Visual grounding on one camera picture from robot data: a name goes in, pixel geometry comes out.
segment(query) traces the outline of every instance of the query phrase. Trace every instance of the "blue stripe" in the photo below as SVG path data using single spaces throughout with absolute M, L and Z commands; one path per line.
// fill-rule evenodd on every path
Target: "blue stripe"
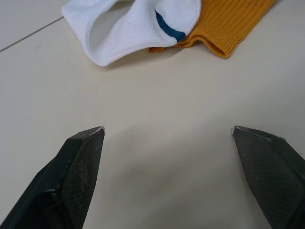
M 184 32 L 174 30 L 168 24 L 166 24 L 162 15 L 159 14 L 157 11 L 156 11 L 156 16 L 159 26 L 167 35 L 169 35 L 170 37 L 174 37 L 177 40 L 177 42 L 183 40 L 186 37 Z

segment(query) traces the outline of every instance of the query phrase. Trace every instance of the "orange sock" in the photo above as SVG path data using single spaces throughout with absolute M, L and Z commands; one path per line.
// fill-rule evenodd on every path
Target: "orange sock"
M 229 58 L 275 0 L 202 0 L 200 18 L 191 33 L 175 47 L 203 42 L 213 53 Z M 164 47 L 149 48 L 160 52 Z

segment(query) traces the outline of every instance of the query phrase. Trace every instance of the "sock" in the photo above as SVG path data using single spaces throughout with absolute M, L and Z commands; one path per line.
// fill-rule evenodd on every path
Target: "sock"
M 175 47 L 203 42 L 213 53 L 229 58 L 275 0 L 202 0 L 200 18 L 191 33 Z M 164 47 L 151 47 L 160 52 Z
M 106 66 L 148 47 L 170 47 L 197 23 L 201 0 L 135 0 L 119 9 L 118 0 L 71 0 L 61 12 L 85 53 Z

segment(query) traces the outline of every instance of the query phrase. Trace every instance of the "beige surface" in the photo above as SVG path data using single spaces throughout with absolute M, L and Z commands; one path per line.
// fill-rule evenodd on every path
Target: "beige surface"
M 0 50 L 60 18 L 68 0 L 0 0 Z
M 108 68 L 61 20 L 0 53 L 0 221 L 78 131 L 106 127 L 85 229 L 268 229 L 230 129 L 305 151 L 305 3 L 275 5 L 232 57 L 197 45 Z

